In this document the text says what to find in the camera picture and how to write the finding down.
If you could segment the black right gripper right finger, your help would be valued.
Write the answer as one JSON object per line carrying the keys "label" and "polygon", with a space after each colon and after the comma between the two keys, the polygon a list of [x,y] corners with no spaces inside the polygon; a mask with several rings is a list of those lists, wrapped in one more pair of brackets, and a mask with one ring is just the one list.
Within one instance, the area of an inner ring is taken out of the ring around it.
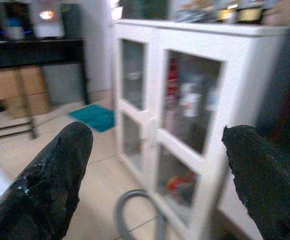
{"label": "black right gripper right finger", "polygon": [[265,240],[290,240],[290,154],[249,125],[225,127],[226,147],[240,201]]}

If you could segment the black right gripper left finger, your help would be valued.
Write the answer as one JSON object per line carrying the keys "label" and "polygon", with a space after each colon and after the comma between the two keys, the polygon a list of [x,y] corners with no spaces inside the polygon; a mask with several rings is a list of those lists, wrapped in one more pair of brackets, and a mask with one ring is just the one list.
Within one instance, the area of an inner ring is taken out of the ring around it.
{"label": "black right gripper left finger", "polygon": [[0,195],[0,240],[61,240],[79,203],[92,130],[63,128]]}

